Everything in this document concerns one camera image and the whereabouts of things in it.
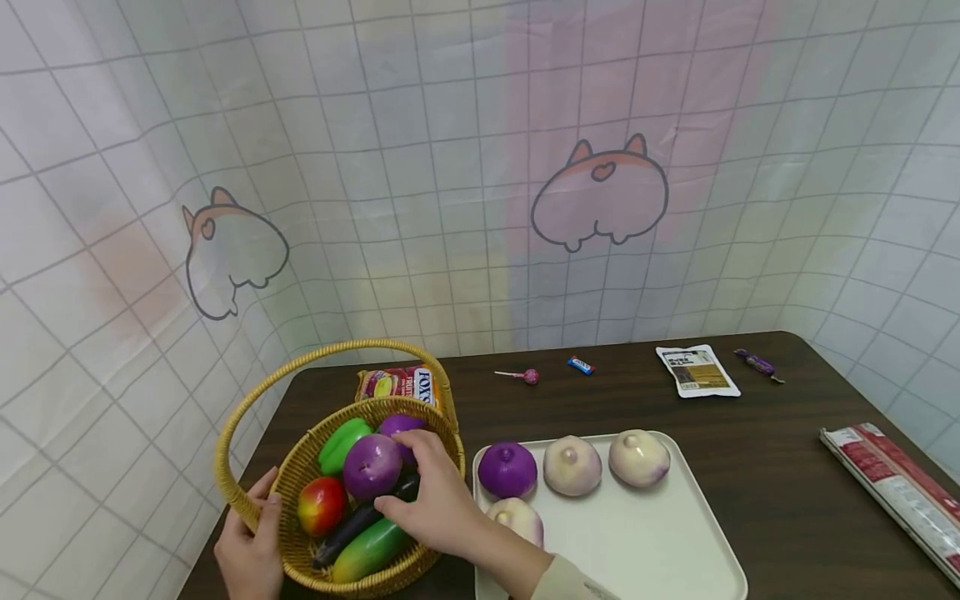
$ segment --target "wicker basket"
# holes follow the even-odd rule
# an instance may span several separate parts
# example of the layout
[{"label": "wicker basket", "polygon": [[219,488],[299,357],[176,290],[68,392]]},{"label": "wicker basket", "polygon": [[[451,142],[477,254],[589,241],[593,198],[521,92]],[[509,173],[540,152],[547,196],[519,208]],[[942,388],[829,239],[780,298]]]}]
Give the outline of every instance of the wicker basket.
[{"label": "wicker basket", "polygon": [[281,377],[318,358],[359,348],[390,348],[417,356],[433,373],[439,410],[420,400],[404,396],[387,396],[350,404],[350,406],[330,415],[307,431],[306,435],[297,442],[297,445],[294,446],[280,466],[272,491],[280,492],[283,495],[283,514],[280,518],[280,554],[283,557],[283,570],[287,575],[302,586],[316,591],[349,598],[378,598],[415,582],[440,558],[439,553],[417,543],[404,551],[382,571],[352,584],[334,584],[330,581],[330,567],[317,570],[311,566],[311,559],[317,543],[312,541],[300,528],[296,499],[303,486],[321,476],[320,468],[317,465],[317,454],[321,447],[337,427],[354,417],[364,418],[374,428],[394,413],[405,413],[425,420],[427,428],[436,432],[443,440],[446,452],[450,455],[454,464],[457,465],[461,476],[465,475],[464,445],[460,440],[460,427],[453,407],[450,381],[444,368],[426,350],[395,340],[354,340],[314,350],[287,363],[256,386],[230,416],[223,432],[220,434],[220,439],[217,441],[214,475],[217,485],[229,505],[243,518],[247,526],[255,531],[260,511],[250,501],[247,493],[240,488],[233,477],[233,473],[230,472],[230,440],[237,424],[260,395]]}]

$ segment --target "sleeve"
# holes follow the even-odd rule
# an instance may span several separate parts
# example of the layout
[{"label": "sleeve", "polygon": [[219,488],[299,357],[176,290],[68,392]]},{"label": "sleeve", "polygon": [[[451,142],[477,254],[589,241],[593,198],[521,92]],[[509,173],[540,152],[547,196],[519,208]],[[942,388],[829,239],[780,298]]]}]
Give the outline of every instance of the sleeve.
[{"label": "sleeve", "polygon": [[555,554],[540,577],[530,600],[618,600],[603,586],[584,575],[573,563]]}]

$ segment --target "hand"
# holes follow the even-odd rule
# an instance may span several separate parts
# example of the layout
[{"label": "hand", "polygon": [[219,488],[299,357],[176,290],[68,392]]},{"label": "hand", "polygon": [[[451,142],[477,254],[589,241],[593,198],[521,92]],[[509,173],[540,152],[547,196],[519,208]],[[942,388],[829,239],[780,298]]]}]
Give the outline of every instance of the hand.
[{"label": "hand", "polygon": [[480,512],[437,434],[413,429],[394,434],[394,440],[410,447],[417,457],[417,501],[407,503],[384,495],[373,506],[423,545],[467,558],[476,533],[493,521]]},{"label": "hand", "polygon": [[271,493],[276,467],[253,484],[247,495],[260,507],[260,522],[252,533],[236,511],[230,509],[224,531],[213,546],[230,600],[277,600],[283,585],[279,525],[283,498]]}]

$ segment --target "wooden table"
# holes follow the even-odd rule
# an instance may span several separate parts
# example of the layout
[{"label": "wooden table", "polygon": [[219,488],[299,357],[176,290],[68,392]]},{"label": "wooden table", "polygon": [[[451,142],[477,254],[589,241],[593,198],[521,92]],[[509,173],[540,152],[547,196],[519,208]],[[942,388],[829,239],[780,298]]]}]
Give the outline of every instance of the wooden table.
[{"label": "wooden table", "polygon": [[[654,353],[656,343],[444,359],[468,465],[477,450],[501,440],[657,429],[683,449],[743,565],[751,600],[960,598],[823,447],[819,429],[872,421],[960,497],[949,477],[799,337],[768,332],[701,338],[686,345],[700,343],[713,346],[742,397],[680,399]],[[752,371],[733,356],[736,348],[776,365],[787,384],[779,386]],[[571,369],[566,359],[573,353],[596,372],[587,377]],[[494,369],[528,368],[540,371],[536,387],[491,374]],[[353,398],[356,371],[336,367],[297,375],[241,478],[244,487],[279,465],[307,428]],[[182,600],[227,598],[211,551],[219,535],[218,524]],[[318,596],[288,580],[282,597]],[[394,597],[473,598],[473,567],[443,557]]]}]

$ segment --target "grid pattern wall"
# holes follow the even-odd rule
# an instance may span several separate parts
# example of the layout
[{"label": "grid pattern wall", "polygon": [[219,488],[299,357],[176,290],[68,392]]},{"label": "grid pattern wall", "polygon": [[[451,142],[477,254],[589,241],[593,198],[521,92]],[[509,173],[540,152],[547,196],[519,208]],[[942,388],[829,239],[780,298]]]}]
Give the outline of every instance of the grid pattern wall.
[{"label": "grid pattern wall", "polygon": [[[0,0],[0,597],[175,597],[227,415],[351,338],[785,329],[960,473],[958,57],[960,0]],[[537,235],[577,141],[636,133],[656,228]],[[216,186],[290,249],[220,321]]]}]

